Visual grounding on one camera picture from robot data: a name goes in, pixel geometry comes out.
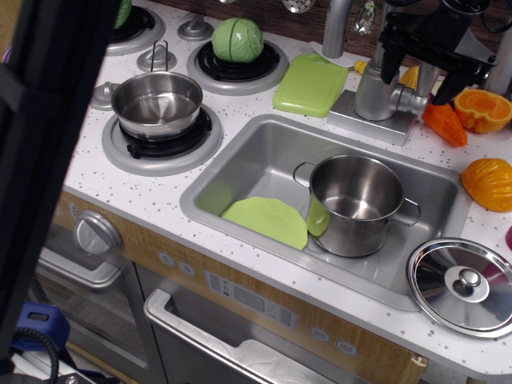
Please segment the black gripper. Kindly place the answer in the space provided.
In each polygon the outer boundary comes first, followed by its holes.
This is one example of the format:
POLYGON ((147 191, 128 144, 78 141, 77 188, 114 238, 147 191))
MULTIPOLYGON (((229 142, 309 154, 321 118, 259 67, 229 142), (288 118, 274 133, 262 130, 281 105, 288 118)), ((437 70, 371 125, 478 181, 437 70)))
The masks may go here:
POLYGON ((446 72, 433 104, 449 103, 467 86, 482 82, 499 64, 498 56, 473 35, 471 23, 472 18, 449 11, 389 12, 379 37, 385 49, 381 79, 391 84, 404 57, 409 55, 446 72))

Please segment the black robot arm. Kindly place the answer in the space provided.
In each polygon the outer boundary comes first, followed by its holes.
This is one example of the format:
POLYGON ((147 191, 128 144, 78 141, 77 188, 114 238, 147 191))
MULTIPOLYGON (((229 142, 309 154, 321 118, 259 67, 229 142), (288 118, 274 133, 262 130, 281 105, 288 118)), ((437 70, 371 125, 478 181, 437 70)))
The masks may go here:
POLYGON ((430 14, 389 12, 379 37, 384 48, 381 79, 391 84, 409 55, 446 72, 435 105, 452 101, 468 86, 483 84, 499 60, 476 39, 470 25, 489 5, 489 1, 440 1, 430 14))

